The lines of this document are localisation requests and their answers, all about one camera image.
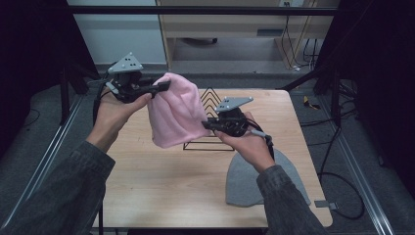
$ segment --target metal rail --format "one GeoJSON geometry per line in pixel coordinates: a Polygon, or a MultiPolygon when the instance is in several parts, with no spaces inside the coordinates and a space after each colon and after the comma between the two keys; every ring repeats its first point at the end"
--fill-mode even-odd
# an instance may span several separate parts
{"type": "Polygon", "coordinates": [[[41,11],[72,14],[107,15],[269,15],[269,16],[337,16],[358,14],[355,9],[303,7],[230,7],[230,6],[45,6],[41,11]]]}

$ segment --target dark floor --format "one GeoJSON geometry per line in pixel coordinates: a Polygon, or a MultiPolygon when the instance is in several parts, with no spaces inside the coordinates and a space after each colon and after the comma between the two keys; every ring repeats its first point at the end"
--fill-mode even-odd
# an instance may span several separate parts
{"type": "MultiPolygon", "coordinates": [[[[191,39],[179,40],[171,71],[183,74],[200,88],[211,86],[273,89],[282,87],[309,72],[309,67],[303,67],[300,71],[285,69],[273,39],[219,38],[216,44],[191,39]]],[[[324,107],[330,99],[326,96],[315,96],[312,92],[313,84],[314,80],[310,80],[290,94],[299,120],[304,125],[302,131],[314,166],[319,171],[329,148],[328,142],[335,133],[335,127],[329,121],[306,126],[310,121],[329,118],[324,107]],[[311,105],[319,105],[323,109],[305,106],[304,96],[308,97],[311,105]]],[[[84,139],[92,126],[91,107],[96,84],[90,83],[90,86],[88,94],[81,97],[79,111],[61,145],[56,162],[84,139]]],[[[343,113],[354,109],[353,103],[347,102],[347,99],[342,97],[342,102],[345,102],[343,113]]],[[[36,94],[31,104],[33,110],[27,117],[27,125],[22,128],[9,152],[0,160],[1,223],[19,200],[59,128],[59,87],[52,87],[36,94]]],[[[331,234],[415,234],[413,198],[400,183],[393,169],[378,164],[378,155],[373,143],[356,117],[358,113],[351,113],[342,119],[342,136],[338,136],[333,142],[325,171],[338,174],[350,185],[356,186],[353,170],[347,164],[345,144],[342,143],[344,138],[346,146],[351,149],[364,172],[365,179],[373,190],[375,203],[381,206],[381,212],[385,215],[392,233],[380,231],[376,222],[374,223],[376,217],[369,213],[370,208],[358,219],[347,219],[342,216],[341,214],[351,217],[359,215],[360,200],[353,188],[343,180],[337,176],[323,175],[322,187],[326,198],[339,206],[338,211],[332,212],[334,223],[327,228],[328,231],[331,234]]]]}

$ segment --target pink knit hat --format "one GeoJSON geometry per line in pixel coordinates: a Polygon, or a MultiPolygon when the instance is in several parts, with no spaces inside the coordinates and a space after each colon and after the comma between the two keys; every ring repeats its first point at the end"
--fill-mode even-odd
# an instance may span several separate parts
{"type": "Polygon", "coordinates": [[[208,120],[198,87],[181,75],[167,72],[155,82],[171,81],[167,91],[152,99],[149,109],[153,142],[162,148],[183,144],[208,136],[203,125],[208,120]]]}

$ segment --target person's right hand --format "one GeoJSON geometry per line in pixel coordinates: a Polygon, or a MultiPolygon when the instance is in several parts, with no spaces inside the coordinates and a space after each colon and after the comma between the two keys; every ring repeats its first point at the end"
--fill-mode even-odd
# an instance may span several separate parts
{"type": "MultiPolygon", "coordinates": [[[[250,112],[244,113],[244,115],[246,118],[254,120],[250,112]]],[[[232,137],[221,131],[214,131],[214,133],[223,143],[236,149],[259,173],[275,165],[264,138],[252,134],[250,130],[241,137],[232,137]]]]}

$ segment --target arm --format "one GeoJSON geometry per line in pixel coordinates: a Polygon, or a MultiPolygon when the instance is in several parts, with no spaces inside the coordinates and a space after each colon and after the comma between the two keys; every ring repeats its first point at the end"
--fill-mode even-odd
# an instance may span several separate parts
{"type": "Polygon", "coordinates": [[[114,164],[83,142],[51,171],[1,234],[88,234],[114,164]]]}
{"type": "Polygon", "coordinates": [[[146,94],[122,104],[105,95],[86,141],[45,177],[0,234],[88,234],[115,165],[106,153],[129,117],[150,99],[146,94]]]}
{"type": "Polygon", "coordinates": [[[269,234],[327,234],[280,165],[263,171],[256,182],[264,199],[269,234]]]}
{"type": "MultiPolygon", "coordinates": [[[[250,113],[245,116],[254,119],[250,113]]],[[[220,131],[215,134],[259,172],[256,182],[264,198],[269,234],[327,234],[290,177],[272,160],[262,137],[247,133],[235,138],[220,131]]]]}

